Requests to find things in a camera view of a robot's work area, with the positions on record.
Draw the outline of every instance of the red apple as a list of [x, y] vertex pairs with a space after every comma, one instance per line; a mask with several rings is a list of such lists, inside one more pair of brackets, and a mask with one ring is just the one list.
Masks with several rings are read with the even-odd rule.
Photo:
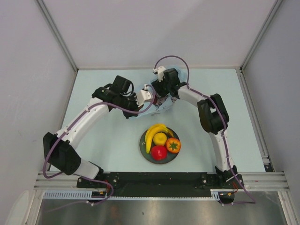
[[165, 146], [154, 146], [151, 149], [151, 155], [156, 161], [163, 160], [164, 158], [167, 157], [168, 150]]

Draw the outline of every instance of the blue cloth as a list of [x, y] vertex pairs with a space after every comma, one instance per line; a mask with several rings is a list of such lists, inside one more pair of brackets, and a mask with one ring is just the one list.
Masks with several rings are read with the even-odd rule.
[[[188, 75], [186, 72], [184, 72], [182, 69], [180, 69], [179, 67], [177, 66], [168, 66], [168, 67], [165, 67], [166, 69], [171, 69], [171, 68], [174, 68], [177, 70], [178, 72], [178, 77], [179, 77], [179, 80], [180, 82], [186, 82], [187, 79], [188, 79]], [[153, 81], [157, 80], [156, 79], [153, 79], [149, 82], [149, 84], [151, 84]], [[144, 86], [140, 86], [140, 87], [137, 87], [136, 90], [141, 90], [143, 89]], [[138, 114], [137, 117], [141, 117], [141, 116], [144, 116], [144, 115], [154, 115], [154, 114], [157, 114], [157, 113], [163, 113], [165, 111], [167, 111], [168, 109], [170, 109], [172, 107], [172, 105], [175, 103], [176, 101], [176, 98], [174, 97], [171, 97], [170, 95], [168, 95], [167, 97], [164, 97], [164, 98], [160, 98], [157, 100], [157, 102], [161, 102], [162, 104], [156, 104], [156, 105], [152, 105], [146, 112], [143, 112], [141, 114]], [[140, 109], [140, 111], [144, 110], [145, 108], [147, 108], [149, 106], [149, 103], [145, 103], [143, 108]]]

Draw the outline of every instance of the white wall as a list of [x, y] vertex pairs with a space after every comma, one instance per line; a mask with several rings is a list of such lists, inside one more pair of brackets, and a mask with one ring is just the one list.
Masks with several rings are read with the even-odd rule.
[[42, 138], [61, 123], [75, 77], [34, 0], [0, 7], [0, 224], [43, 163]]
[[246, 81], [277, 171], [300, 209], [300, 1], [286, 0], [246, 68]]
[[275, 0], [45, 0], [79, 68], [238, 67]]

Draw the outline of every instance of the orange tomato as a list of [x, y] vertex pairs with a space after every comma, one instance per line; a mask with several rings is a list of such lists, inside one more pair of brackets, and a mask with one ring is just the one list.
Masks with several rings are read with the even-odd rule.
[[171, 153], [178, 153], [181, 148], [181, 142], [177, 138], [171, 137], [165, 142], [165, 147]]

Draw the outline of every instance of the yellow banana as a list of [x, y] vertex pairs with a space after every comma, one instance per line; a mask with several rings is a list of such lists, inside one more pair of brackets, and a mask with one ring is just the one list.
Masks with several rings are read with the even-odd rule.
[[147, 140], [147, 137], [148, 137], [149, 132], [150, 132], [153, 128], [156, 128], [156, 127], [159, 127], [159, 126], [163, 126], [163, 127], [167, 128], [167, 127], [165, 126], [165, 124], [163, 124], [163, 123], [157, 123], [157, 124], [152, 125], [152, 126], [147, 130], [147, 132], [146, 132], [146, 135], [145, 135], [145, 141]]
[[171, 130], [169, 130], [168, 128], [166, 128], [165, 126], [156, 126], [154, 127], [147, 136], [146, 139], [146, 152], [147, 154], [149, 154], [150, 150], [151, 150], [151, 145], [152, 145], [152, 139], [154, 137], [155, 134], [160, 133], [160, 132], [164, 132], [166, 134], [169, 134], [170, 136], [173, 136], [173, 132]]

